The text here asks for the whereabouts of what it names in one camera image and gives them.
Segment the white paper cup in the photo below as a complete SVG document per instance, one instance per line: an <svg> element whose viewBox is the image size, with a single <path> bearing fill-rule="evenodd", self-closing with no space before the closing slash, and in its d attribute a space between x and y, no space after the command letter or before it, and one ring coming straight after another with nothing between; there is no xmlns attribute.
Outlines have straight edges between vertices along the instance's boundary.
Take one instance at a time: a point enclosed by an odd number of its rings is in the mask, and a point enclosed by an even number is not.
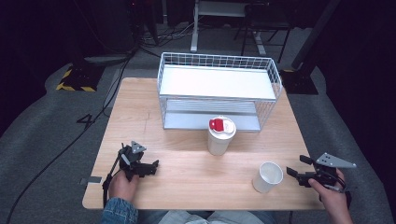
<svg viewBox="0 0 396 224"><path fill-rule="evenodd" d="M266 193L283 179L283 171L276 164L267 161L260 166L259 172L253 178L253 187L260 193Z"/></svg>
<svg viewBox="0 0 396 224"><path fill-rule="evenodd" d="M207 137L207 148L209 152L215 156L224 154L228 145L233 140L235 133L236 127L232 120L223 116L211 119L208 125Z"/></svg>

